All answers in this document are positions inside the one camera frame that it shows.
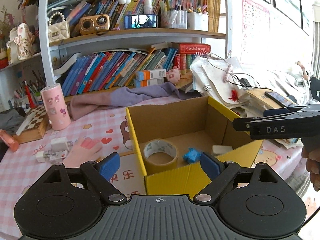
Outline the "person right hand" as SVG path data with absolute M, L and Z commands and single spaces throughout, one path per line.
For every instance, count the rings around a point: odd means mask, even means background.
M 306 170 L 310 173 L 310 180 L 311 180 L 311 183 L 313 184 L 313 188 L 315 189 L 315 191 L 319 191 L 320 189 L 319 148 L 309 152 L 304 146 L 302 150 L 302 158 L 306 159 Z

